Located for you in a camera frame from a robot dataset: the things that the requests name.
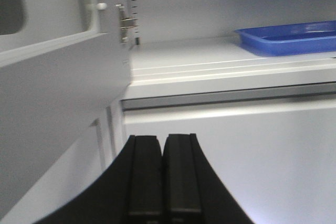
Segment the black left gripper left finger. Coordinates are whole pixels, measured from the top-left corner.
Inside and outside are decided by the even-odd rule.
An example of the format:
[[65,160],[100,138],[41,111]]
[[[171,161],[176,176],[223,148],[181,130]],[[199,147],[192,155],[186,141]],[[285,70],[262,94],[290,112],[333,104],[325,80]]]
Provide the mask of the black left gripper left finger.
[[38,223],[163,223],[161,171],[156,136],[131,135],[96,181]]

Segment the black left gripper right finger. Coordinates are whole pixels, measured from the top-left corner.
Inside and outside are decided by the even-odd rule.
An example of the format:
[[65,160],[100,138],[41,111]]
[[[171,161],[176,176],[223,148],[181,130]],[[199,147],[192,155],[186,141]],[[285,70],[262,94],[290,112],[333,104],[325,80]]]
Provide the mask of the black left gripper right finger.
[[166,223],[252,223],[211,167],[196,134],[170,134],[163,167]]

